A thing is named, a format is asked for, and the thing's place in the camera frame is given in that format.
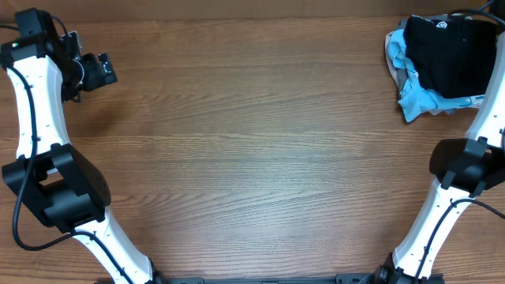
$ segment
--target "black cable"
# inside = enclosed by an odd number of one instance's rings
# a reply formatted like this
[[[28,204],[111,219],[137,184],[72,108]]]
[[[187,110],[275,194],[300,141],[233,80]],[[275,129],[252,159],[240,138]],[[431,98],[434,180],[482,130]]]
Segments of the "black cable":
[[[426,258],[428,257],[428,254],[429,254],[429,249],[432,247],[432,243],[433,243],[433,240],[435,239],[436,232],[439,230],[440,226],[442,226],[442,222],[449,215],[449,212],[451,212],[452,209],[456,208],[456,206],[458,204],[465,203],[465,202],[479,205],[485,209],[488,209],[489,211],[491,211],[495,215],[498,215],[500,218],[505,219],[505,214],[503,214],[500,211],[496,210],[495,208],[485,204],[484,202],[481,202],[478,200],[463,199],[463,200],[458,200],[458,201],[453,202],[449,206],[449,208],[443,213],[442,217],[440,217],[440,220],[436,224],[435,229],[433,229],[432,236],[429,238],[428,244],[425,247],[425,253],[423,254],[423,258],[421,259],[421,263],[419,264],[419,268],[417,269],[416,277],[414,279],[415,282],[418,281],[419,275],[421,275],[421,271],[423,270],[423,266],[425,265]]]
[[[51,18],[52,18],[53,20],[57,21],[57,22],[58,22],[58,23],[62,26],[63,31],[65,32],[65,36],[68,36],[68,35],[69,35],[69,33],[66,31],[66,27],[65,27],[65,25],[63,24],[62,20],[60,20],[58,17],[56,17],[56,16],[52,16],[52,15],[51,15]]]
[[[494,20],[496,23],[501,25],[502,28],[505,28],[505,21],[504,20],[502,20],[502,19],[498,18],[497,16],[495,16],[491,13],[488,13],[488,12],[479,11],[479,10],[475,10],[475,9],[457,9],[457,10],[450,12],[448,14],[448,16],[449,17],[460,17],[460,16],[455,16],[456,13],[460,13],[460,14],[469,13],[469,14],[481,15],[481,16],[484,16],[484,17]]]
[[[484,10],[485,10],[486,8],[488,8],[488,7],[489,7],[489,6],[490,6],[493,2],[494,2],[494,0],[489,0],[489,2],[488,2],[486,5],[482,6],[482,7],[479,9],[479,11],[484,11]]]
[[[31,122],[32,122],[32,153],[31,153],[30,159],[28,160],[26,175],[24,176],[23,181],[21,182],[21,187],[19,189],[19,192],[17,193],[16,205],[14,206],[14,213],[13,213],[13,237],[14,237],[15,242],[22,249],[25,249],[28,251],[40,251],[43,249],[50,248],[51,246],[59,244],[62,241],[70,239],[71,237],[74,237],[74,236],[78,236],[78,235],[88,236],[92,241],[96,242],[96,244],[103,250],[103,252],[105,252],[105,254],[109,258],[111,263],[118,270],[119,274],[122,277],[124,277],[129,284],[133,284],[132,279],[125,273],[125,271],[121,268],[119,263],[114,259],[114,257],[110,253],[109,249],[94,234],[91,234],[88,232],[73,231],[70,234],[66,234],[62,237],[57,238],[56,240],[48,242],[45,245],[37,245],[37,246],[26,245],[21,240],[21,238],[19,236],[19,231],[17,229],[17,224],[19,221],[19,213],[20,213],[20,209],[21,209],[21,204],[23,202],[24,191],[26,190],[26,184],[27,184],[30,176],[33,175],[33,167],[35,165],[35,157],[37,154],[37,143],[39,141],[39,138],[37,137],[37,122],[36,122],[36,114],[35,114],[35,104],[33,102],[33,95],[32,95],[32,90],[30,89],[30,85],[28,84],[28,82],[24,78],[23,74],[21,74],[16,68],[14,68],[14,67],[8,67],[8,68],[11,69],[23,82],[24,89],[26,90],[26,93],[28,95],[28,104],[30,106],[30,118],[31,118]]]
[[[505,155],[505,127],[502,129],[502,151],[503,154]]]
[[[13,30],[13,31],[19,31],[19,29],[18,29],[18,28],[13,27],[13,26],[9,26],[9,25],[7,25],[7,24],[0,24],[0,28],[7,28],[7,29],[11,29],[11,30]]]

